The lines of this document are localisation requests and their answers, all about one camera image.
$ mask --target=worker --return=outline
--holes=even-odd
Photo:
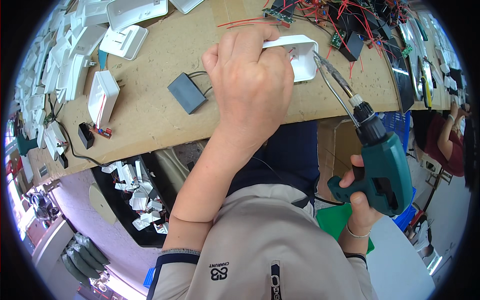
[[[225,33],[202,55],[220,122],[178,193],[147,299],[376,298],[366,252],[372,225],[383,215],[365,194],[352,194],[352,215],[337,242],[319,228],[310,202],[295,205],[308,197],[295,187],[301,174],[283,178],[286,172],[269,165],[295,183],[268,175],[250,186],[235,182],[287,113],[294,79],[289,54],[283,47],[262,49],[279,36],[273,26],[252,26]],[[351,162],[363,166],[361,156]],[[353,181],[349,171],[340,186]]]
[[[450,113],[446,119],[436,110],[413,110],[413,130],[417,146],[435,159],[448,173],[462,177],[463,169],[463,136],[460,123],[470,115],[470,106],[465,104],[465,110],[458,108],[453,101]]]

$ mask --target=cardboard workbench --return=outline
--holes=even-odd
[[[111,139],[96,135],[93,147],[86,150],[78,136],[78,125],[92,122],[87,102],[99,64],[88,71],[84,88],[86,97],[66,103],[57,118],[68,130],[76,154],[106,163],[210,137],[219,122],[213,91],[207,94],[205,104],[188,115],[167,86],[182,72],[204,70],[201,55],[225,32],[238,30],[227,30],[226,26],[218,28],[217,25],[259,17],[263,4],[264,1],[259,0],[205,0],[188,14],[182,14],[174,11],[169,3],[169,15],[140,23],[148,28],[149,33],[138,57],[129,61],[109,54],[107,58],[105,70],[110,70],[116,80],[122,80],[120,85],[124,85],[120,88],[110,122],[105,126],[113,131]],[[296,20],[291,28],[278,26],[281,35],[306,35],[318,42],[320,55],[326,56],[330,36],[305,20]],[[361,57],[363,72],[357,61],[349,80],[353,90],[361,94],[375,111],[398,110],[398,95],[389,63],[384,57],[380,58],[375,49],[366,46]],[[97,51],[92,59],[98,62]],[[333,49],[328,59],[346,79],[349,78],[349,63],[340,52]],[[194,81],[202,91],[211,85],[208,75],[196,76]],[[313,80],[295,83],[285,122],[341,115],[346,115],[345,111],[318,73]],[[66,169],[52,160],[47,149],[33,149],[28,155],[36,185],[94,166],[85,159],[73,157],[70,149],[66,152],[69,164]],[[41,178],[38,169],[44,163],[48,175]]]

